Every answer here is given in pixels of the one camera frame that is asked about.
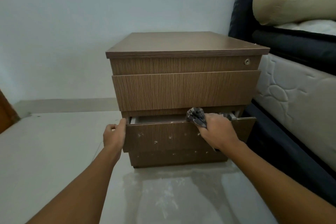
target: plaid cloth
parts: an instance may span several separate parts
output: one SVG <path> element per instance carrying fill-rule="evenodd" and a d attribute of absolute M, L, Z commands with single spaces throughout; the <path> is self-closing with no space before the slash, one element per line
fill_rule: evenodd
<path fill-rule="evenodd" d="M 228 120 L 232 120 L 232 117 L 229 113 L 219 113 L 223 115 Z M 202 108 L 193 107 L 187 111 L 186 120 L 196 125 L 207 128 L 207 121 L 205 120 L 205 114 Z"/>

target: left arm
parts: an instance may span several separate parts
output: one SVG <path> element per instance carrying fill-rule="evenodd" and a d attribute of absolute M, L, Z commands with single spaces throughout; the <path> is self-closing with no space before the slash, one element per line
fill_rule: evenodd
<path fill-rule="evenodd" d="M 99 223 L 113 167 L 125 140 L 126 119 L 107 125 L 95 160 L 27 224 Z"/>

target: floor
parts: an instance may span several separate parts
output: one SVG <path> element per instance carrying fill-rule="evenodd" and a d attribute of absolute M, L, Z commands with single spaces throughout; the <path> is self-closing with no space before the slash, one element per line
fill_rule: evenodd
<path fill-rule="evenodd" d="M 80 174 L 102 148 L 118 111 L 44 113 L 0 135 L 0 223 L 25 223 Z M 101 223 L 277 223 L 230 161 L 133 169 L 122 153 Z"/>

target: person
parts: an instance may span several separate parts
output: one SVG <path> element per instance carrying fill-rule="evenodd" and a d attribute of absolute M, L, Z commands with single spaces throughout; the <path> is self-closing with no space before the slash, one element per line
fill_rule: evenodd
<path fill-rule="evenodd" d="M 228 156 L 251 181 L 279 223 L 335 223 L 336 208 L 263 160 L 240 141 L 231 122 L 206 114 L 201 136 Z M 124 145 L 126 120 L 107 125 L 94 161 L 41 209 L 29 224 L 99 223 L 113 167 Z"/>

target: wooden door frame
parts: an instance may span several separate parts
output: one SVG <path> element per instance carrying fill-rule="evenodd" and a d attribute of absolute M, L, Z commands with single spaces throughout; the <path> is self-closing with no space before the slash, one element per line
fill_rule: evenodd
<path fill-rule="evenodd" d="M 8 117 L 12 120 L 13 123 L 16 123 L 20 120 L 20 117 L 16 113 L 16 111 L 13 109 L 11 104 L 8 102 L 4 94 L 2 94 L 0 90 L 0 105 L 5 110 Z"/>

